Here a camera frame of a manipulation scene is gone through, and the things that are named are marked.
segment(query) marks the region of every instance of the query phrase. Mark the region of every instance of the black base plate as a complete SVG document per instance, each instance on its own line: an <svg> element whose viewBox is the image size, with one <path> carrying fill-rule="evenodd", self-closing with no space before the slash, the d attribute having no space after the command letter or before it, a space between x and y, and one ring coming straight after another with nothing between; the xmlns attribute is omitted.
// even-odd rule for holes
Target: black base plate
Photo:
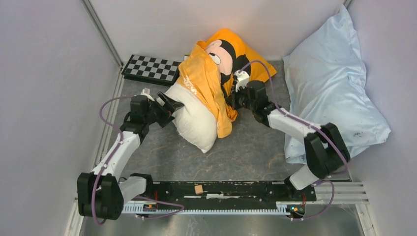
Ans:
<svg viewBox="0 0 417 236"><path fill-rule="evenodd" d="M202 185L203 194L195 193L196 185ZM160 201L181 204L188 210L276 209L276 202L302 202L303 194L307 201L317 200L313 187L309 186L290 197L284 182L277 181L161 181L153 183L152 192L151 196L144 196L155 199L157 195ZM207 194L239 198L207 198ZM158 209L177 208L158 205Z"/></svg>

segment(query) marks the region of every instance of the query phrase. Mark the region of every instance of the light blue pillowcase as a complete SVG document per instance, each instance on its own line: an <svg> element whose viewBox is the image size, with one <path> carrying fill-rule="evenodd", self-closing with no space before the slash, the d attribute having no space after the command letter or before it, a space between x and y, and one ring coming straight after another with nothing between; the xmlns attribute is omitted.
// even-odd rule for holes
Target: light blue pillowcase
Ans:
<svg viewBox="0 0 417 236"><path fill-rule="evenodd" d="M345 6L283 59L292 114L334 123L351 157L387 140L391 129L365 94L366 68ZM289 135L284 151L287 162L306 163L304 145Z"/></svg>

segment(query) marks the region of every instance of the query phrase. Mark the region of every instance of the white pillow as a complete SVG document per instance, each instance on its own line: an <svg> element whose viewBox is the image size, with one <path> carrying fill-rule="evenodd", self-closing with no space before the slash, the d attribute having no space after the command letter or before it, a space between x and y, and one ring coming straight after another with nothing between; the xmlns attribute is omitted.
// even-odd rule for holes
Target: white pillow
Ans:
<svg viewBox="0 0 417 236"><path fill-rule="evenodd" d="M214 115L190 90L175 83L165 93L168 97L184 104L172 114L178 133L191 144L206 153L217 138L217 121Z"/></svg>
<svg viewBox="0 0 417 236"><path fill-rule="evenodd" d="M314 123L334 123L351 157L386 141L386 120L365 94L366 69L357 32L344 6L284 58L290 112ZM285 136L289 163L306 163L304 146Z"/></svg>

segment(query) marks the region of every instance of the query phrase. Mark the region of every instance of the black and white checkerboard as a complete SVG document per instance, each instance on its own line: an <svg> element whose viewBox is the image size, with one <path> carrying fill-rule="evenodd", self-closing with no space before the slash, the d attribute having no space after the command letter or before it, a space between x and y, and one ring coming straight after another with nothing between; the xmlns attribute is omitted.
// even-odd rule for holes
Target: black and white checkerboard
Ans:
<svg viewBox="0 0 417 236"><path fill-rule="evenodd" d="M178 61L132 55L122 75L125 79L171 86L179 76Z"/></svg>

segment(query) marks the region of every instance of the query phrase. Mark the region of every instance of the yellow t-shirt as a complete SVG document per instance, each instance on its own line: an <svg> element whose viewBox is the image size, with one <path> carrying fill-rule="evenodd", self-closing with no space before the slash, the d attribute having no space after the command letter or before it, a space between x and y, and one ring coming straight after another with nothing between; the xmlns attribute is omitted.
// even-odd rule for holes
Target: yellow t-shirt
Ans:
<svg viewBox="0 0 417 236"><path fill-rule="evenodd" d="M186 61L179 64L176 83L193 92L217 120L217 136L224 138L232 132L227 117L226 100L220 87L217 65L199 45L195 45Z"/></svg>
<svg viewBox="0 0 417 236"><path fill-rule="evenodd" d="M199 41L190 56L179 65L177 83L191 90L213 113L217 120L217 136L224 138L232 132L232 121L238 112L226 104L233 86L233 73L250 61L260 60L271 76L275 68L258 53L248 47L238 35L229 29L221 29L207 41ZM266 82L268 74L259 63L245 69L250 80Z"/></svg>

